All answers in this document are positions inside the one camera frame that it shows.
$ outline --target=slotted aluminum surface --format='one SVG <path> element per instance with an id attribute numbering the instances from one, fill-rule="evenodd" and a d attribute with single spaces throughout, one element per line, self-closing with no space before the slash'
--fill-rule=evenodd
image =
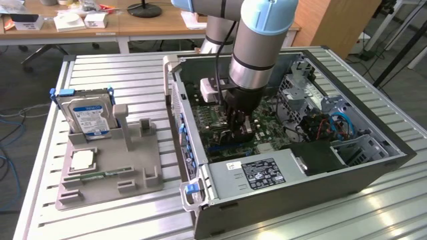
<path id="1" fill-rule="evenodd" d="M 417 155 L 360 193 L 212 239 L 427 239 L 425 130 L 330 51 L 320 47 L 293 49 L 312 52 Z M 181 208 L 178 196 L 180 173 L 162 96 L 165 54 L 172 52 L 77 56 L 64 62 L 56 86 L 81 90 L 110 85 L 116 103 L 128 104 L 128 121 L 153 120 L 164 190 L 66 211 L 54 209 L 69 127 L 51 105 L 14 239 L 192 239 L 190 215 Z M 333 94 L 326 80 L 318 73 L 316 76 L 325 92 Z"/>

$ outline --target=blue cable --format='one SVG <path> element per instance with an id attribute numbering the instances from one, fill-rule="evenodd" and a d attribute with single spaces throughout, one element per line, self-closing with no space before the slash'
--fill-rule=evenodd
<path id="1" fill-rule="evenodd" d="M 356 131 L 354 131 L 354 126 L 353 126 L 353 124 L 352 124 L 352 121 L 349 120 L 349 117 L 344 114 L 344 113 L 341 113 L 341 112 L 333 112 L 332 114 L 330 114 L 330 117 L 329 117 L 329 123 L 330 123 L 330 129 L 333 130 L 333 131 L 337 131 L 337 129 L 336 129 L 336 127 L 333 126 L 333 119 L 332 119 L 332 117 L 333 116 L 340 116 L 345 121 L 346 121 L 346 124 L 349 125 L 349 128 L 350 128 L 350 135 L 354 135 L 356 134 Z"/>
<path id="2" fill-rule="evenodd" d="M 7 204 L 5 204 L 1 208 L 0 208 L 0 212 L 7 210 L 7 208 L 17 202 L 17 200 L 21 197 L 21 186 L 19 186 L 19 179 L 18 179 L 18 174 L 15 173 L 15 168 L 14 168 L 14 164 L 13 162 L 5 157 L 5 156 L 0 156 L 1 159 L 3 159 L 7 164 L 10 165 L 11 168 L 11 172 L 13 172 L 13 177 L 15 180 L 15 196 L 14 198 L 7 202 Z"/>
<path id="3" fill-rule="evenodd" d="M 2 120 L 2 119 L 0 119 L 0 123 L 19 125 L 19 133 L 18 133 L 18 135 L 17 135 L 7 143 L 0 144 L 1 147 L 5 147 L 5 146 L 10 145 L 10 144 L 11 144 L 17 139 L 19 139 L 19 137 L 23 135 L 25 126 L 23 126 L 23 124 L 21 124 L 19 122 L 5 121 L 5 120 Z"/>

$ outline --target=green circuit board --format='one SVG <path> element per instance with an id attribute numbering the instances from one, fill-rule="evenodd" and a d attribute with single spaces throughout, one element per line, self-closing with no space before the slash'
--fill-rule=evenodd
<path id="1" fill-rule="evenodd" d="M 270 103 L 270 97 L 264 97 L 252 113 L 254 137 L 249 142 L 218 145 L 218 137 L 228 129 L 226 117 L 218 105 L 202 105 L 192 102 L 192 114 L 198 129 L 200 139 L 206 158 L 210 162 L 257 155 L 262 152 L 277 151 L 290 144 L 282 124 L 278 122 Z"/>

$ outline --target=power supply label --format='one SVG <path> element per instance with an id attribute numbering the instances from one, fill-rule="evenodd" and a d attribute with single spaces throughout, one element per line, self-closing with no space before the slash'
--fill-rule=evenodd
<path id="1" fill-rule="evenodd" d="M 285 182 L 274 159 L 272 158 L 242 163 L 241 168 L 250 189 L 253 190 L 262 189 Z"/>
<path id="2" fill-rule="evenodd" d="M 106 119 L 101 117 L 102 106 L 81 106 L 72 110 L 84 134 L 98 136 L 109 132 Z"/>

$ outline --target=lamp base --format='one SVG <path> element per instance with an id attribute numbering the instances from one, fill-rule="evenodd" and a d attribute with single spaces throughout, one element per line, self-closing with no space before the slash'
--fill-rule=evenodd
<path id="1" fill-rule="evenodd" d="M 146 3 L 145 8 L 142 8 L 142 5 L 137 3 L 126 7 L 126 12 L 134 17 L 148 19 L 160 16 L 161 8 L 149 3 Z"/>

